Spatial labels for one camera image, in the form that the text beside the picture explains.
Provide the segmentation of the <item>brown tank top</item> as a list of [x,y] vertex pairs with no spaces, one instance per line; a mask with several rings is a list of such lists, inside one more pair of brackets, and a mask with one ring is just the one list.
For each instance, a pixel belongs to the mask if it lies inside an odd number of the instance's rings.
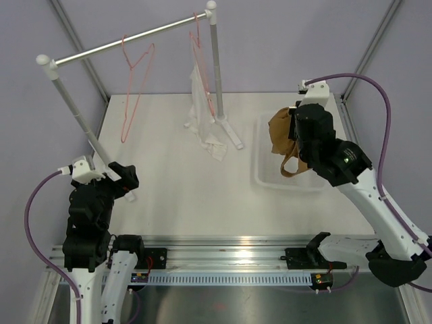
[[[282,155],[283,161],[280,165],[280,173],[285,178],[292,178],[298,174],[309,170],[307,163],[300,158],[300,150],[295,140],[288,138],[290,129],[290,118],[288,117],[288,108],[280,109],[268,122],[269,136],[272,144],[271,152],[276,155]],[[296,171],[291,172],[285,169],[286,163],[290,160],[297,159]]]

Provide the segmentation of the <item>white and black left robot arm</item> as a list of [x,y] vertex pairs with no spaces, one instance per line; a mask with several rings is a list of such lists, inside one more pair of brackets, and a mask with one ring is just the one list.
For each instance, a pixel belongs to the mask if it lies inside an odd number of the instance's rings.
[[81,323],[119,323],[132,270],[145,260],[144,242],[137,235],[109,233],[115,200],[139,187],[136,168],[117,162],[108,165],[112,180],[96,170],[91,160],[72,164],[72,186],[66,239],[62,246],[64,267],[77,289],[80,310],[71,313]]

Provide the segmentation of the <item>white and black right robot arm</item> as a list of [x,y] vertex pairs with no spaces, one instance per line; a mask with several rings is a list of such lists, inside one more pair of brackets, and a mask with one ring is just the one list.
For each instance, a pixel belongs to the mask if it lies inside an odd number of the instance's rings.
[[430,236],[379,184],[377,170],[362,149],[337,138],[330,112],[313,103],[290,108],[288,115],[288,137],[298,145],[299,157],[350,200],[375,233],[375,238],[361,240],[321,232],[306,247],[308,263],[366,267],[390,287],[412,286],[431,259]]

